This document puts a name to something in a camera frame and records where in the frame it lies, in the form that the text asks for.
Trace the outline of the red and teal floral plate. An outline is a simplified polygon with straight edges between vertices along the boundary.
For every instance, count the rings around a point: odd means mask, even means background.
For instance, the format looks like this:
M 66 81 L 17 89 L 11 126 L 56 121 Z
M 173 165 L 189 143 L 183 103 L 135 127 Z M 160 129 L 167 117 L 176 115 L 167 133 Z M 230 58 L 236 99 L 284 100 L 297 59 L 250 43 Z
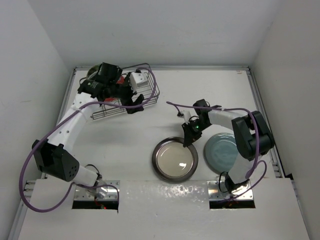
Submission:
M 118 79 L 118 81 L 116 82 L 118 85 L 122 85 L 125 81 L 125 78 L 123 76 L 120 76 L 120 78 Z M 113 102 L 117 100 L 117 98 L 115 97 L 107 97 L 104 99 L 105 102 Z

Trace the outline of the brown rimmed cream plate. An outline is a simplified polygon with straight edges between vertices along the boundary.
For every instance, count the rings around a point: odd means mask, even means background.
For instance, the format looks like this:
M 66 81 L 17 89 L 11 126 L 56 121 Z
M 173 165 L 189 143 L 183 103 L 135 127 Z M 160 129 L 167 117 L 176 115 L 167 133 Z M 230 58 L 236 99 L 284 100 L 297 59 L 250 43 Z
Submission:
M 193 145 L 184 147 L 184 139 L 173 136 L 160 141 L 151 155 L 151 164 L 156 176 L 171 184 L 189 180 L 195 173 L 199 156 Z

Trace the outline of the light blue ceramic plate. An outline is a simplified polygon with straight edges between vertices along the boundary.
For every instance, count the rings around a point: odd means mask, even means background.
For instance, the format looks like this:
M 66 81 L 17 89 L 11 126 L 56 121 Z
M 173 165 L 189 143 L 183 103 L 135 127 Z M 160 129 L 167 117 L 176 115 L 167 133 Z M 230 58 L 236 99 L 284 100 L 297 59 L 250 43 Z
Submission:
M 203 148 L 206 165 L 216 174 L 228 172 L 238 155 L 235 137 L 231 133 L 218 133 L 210 137 Z

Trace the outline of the mint green flower plate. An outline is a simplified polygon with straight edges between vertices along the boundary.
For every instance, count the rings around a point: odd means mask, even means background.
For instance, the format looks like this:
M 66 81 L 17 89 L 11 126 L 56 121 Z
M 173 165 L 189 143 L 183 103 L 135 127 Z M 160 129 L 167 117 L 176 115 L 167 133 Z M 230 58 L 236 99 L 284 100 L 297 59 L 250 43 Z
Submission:
M 92 67 L 88 70 L 88 72 L 87 72 L 87 74 L 86 74 L 86 78 L 87 78 L 87 79 L 92 78 L 92 77 L 98 72 L 99 68 L 100 68 L 100 65 L 99 65 L 99 64 L 96 64 L 96 65 L 92 66 Z

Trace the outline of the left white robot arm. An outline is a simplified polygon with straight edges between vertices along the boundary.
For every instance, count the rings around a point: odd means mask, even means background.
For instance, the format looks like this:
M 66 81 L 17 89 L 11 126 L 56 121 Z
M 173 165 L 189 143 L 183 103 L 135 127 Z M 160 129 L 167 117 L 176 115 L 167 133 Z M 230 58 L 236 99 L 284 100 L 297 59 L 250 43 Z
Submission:
M 71 106 L 49 136 L 34 142 L 34 158 L 38 169 L 66 182 L 93 187 L 100 175 L 82 166 L 72 155 L 76 139 L 92 114 L 106 101 L 118 99 L 129 114 L 142 111 L 144 96 L 136 100 L 137 89 L 147 83 L 140 71 L 123 73 L 119 66 L 101 63 L 90 69 L 81 80 Z

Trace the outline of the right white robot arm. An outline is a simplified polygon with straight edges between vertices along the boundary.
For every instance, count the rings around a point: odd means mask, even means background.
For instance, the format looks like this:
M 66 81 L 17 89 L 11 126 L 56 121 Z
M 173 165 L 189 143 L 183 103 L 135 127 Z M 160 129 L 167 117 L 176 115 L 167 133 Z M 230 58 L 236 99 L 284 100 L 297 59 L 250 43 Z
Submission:
M 246 115 L 238 114 L 237 108 L 222 109 L 221 106 L 209 106 L 204 99 L 196 101 L 197 118 L 185 118 L 182 124 L 184 132 L 183 146 L 188 147 L 197 141 L 202 132 L 212 125 L 219 125 L 233 131 L 238 151 L 236 160 L 226 172 L 224 186 L 228 193 L 245 185 L 254 172 L 260 156 L 266 155 L 275 146 L 274 137 L 266 120 L 259 111 L 248 111 Z

